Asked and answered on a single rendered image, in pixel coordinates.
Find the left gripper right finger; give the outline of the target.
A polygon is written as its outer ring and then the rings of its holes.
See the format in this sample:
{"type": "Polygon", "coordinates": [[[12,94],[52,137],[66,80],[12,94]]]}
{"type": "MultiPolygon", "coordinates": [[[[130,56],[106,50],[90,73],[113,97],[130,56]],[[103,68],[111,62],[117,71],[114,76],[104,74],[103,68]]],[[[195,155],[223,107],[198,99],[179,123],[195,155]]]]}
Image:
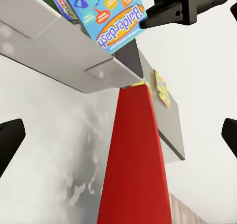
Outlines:
{"type": "Polygon", "coordinates": [[[225,119],[221,135],[237,158],[237,120],[225,119]]]}

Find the jigsaw puzzle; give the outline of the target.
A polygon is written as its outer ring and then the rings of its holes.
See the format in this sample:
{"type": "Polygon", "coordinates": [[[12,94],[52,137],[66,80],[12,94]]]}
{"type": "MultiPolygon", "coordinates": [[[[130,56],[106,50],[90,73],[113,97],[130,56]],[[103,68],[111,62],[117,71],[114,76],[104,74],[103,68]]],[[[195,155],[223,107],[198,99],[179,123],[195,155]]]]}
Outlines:
{"type": "Polygon", "coordinates": [[[130,87],[137,86],[137,85],[148,85],[148,87],[149,87],[149,89],[150,89],[150,93],[152,94],[152,87],[149,85],[149,83],[147,82],[146,79],[144,79],[143,82],[137,83],[137,84],[133,84],[133,85],[131,85],[130,87]]]}
{"type": "Polygon", "coordinates": [[[159,96],[162,101],[170,108],[170,101],[168,95],[168,89],[166,82],[164,79],[158,74],[158,72],[154,69],[154,77],[155,77],[155,84],[157,90],[159,90],[159,96]]]}

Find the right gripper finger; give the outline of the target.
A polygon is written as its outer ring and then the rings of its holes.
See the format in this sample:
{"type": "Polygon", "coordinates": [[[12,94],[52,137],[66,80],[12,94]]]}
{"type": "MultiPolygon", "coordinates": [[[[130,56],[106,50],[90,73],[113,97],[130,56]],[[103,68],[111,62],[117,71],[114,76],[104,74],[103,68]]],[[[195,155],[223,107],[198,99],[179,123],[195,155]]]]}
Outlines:
{"type": "Polygon", "coordinates": [[[181,0],[171,1],[174,3],[140,22],[141,29],[148,29],[182,21],[184,8],[182,7],[181,0]]]}
{"type": "Polygon", "coordinates": [[[146,10],[147,16],[150,17],[166,7],[167,4],[165,3],[165,1],[158,2],[157,4],[153,5],[152,7],[146,10]]]}

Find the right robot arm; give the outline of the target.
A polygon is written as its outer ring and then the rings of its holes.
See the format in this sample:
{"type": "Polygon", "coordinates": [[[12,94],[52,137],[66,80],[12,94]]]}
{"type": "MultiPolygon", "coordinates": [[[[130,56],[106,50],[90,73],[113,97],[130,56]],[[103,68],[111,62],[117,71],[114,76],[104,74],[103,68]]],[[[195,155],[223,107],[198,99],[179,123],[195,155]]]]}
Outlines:
{"type": "MultiPolygon", "coordinates": [[[[227,1],[154,0],[155,5],[146,10],[148,18],[140,22],[140,27],[141,29],[148,29],[171,23],[190,26],[197,22],[197,15],[227,1]]],[[[237,21],[237,2],[231,6],[230,10],[237,21]]]]}

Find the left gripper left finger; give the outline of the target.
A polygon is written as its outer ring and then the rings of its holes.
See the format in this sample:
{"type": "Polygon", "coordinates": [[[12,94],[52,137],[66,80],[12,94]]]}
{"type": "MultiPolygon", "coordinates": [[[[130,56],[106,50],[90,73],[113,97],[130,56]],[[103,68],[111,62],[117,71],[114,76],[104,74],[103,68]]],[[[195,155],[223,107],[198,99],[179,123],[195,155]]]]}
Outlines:
{"type": "Polygon", "coordinates": [[[21,118],[0,124],[0,177],[26,136],[21,118]]]}

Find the board game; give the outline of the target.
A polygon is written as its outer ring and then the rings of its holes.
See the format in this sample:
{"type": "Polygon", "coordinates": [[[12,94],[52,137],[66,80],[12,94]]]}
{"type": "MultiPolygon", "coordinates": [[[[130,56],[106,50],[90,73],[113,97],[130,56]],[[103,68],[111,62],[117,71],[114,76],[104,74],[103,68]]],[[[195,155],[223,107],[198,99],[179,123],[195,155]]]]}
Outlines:
{"type": "Polygon", "coordinates": [[[148,18],[141,0],[67,0],[88,37],[113,54],[147,29],[148,18]]]}
{"type": "MultiPolygon", "coordinates": [[[[58,12],[62,17],[71,22],[73,25],[80,24],[76,18],[74,12],[70,9],[67,4],[67,0],[43,0],[56,12],[58,12]]],[[[80,24],[81,25],[81,24],[80,24]]]]}

